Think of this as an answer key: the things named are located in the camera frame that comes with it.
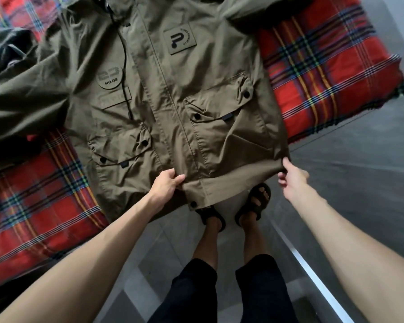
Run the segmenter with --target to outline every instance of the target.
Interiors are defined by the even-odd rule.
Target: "pocket flap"
[[[88,142],[93,161],[98,165],[123,163],[151,147],[151,135],[144,124],[120,130],[110,136],[95,137]]]
[[[220,119],[253,98],[253,83],[242,72],[208,90],[186,97],[184,103],[193,122]]]

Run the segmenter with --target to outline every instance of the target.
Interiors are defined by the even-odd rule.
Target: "hand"
[[[280,172],[278,174],[278,183],[283,189],[284,197],[292,202],[299,194],[302,186],[307,184],[307,179],[310,177],[307,171],[295,167],[288,158],[283,159],[283,166],[287,170],[287,174]]]
[[[185,174],[174,177],[175,169],[169,169],[162,171],[154,180],[148,195],[156,207],[156,213],[172,198],[175,188],[186,179]]]

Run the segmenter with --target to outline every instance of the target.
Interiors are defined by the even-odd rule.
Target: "red tartan bedding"
[[[40,38],[64,1],[0,0],[0,26]],[[290,142],[404,93],[400,58],[386,51],[359,0],[315,0],[258,39]],[[64,130],[41,138],[38,157],[0,173],[0,284],[108,224]]]

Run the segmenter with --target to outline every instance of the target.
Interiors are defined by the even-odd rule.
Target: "forearm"
[[[404,259],[339,215],[310,186],[291,202],[367,319],[404,323]]]
[[[0,322],[91,322],[130,251],[156,213],[147,195],[30,286]]]

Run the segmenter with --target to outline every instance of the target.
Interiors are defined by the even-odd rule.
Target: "jacket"
[[[0,141],[64,123],[110,221],[168,168],[187,178],[163,214],[251,188],[289,153],[241,27],[279,1],[294,0],[71,0],[0,73]]]

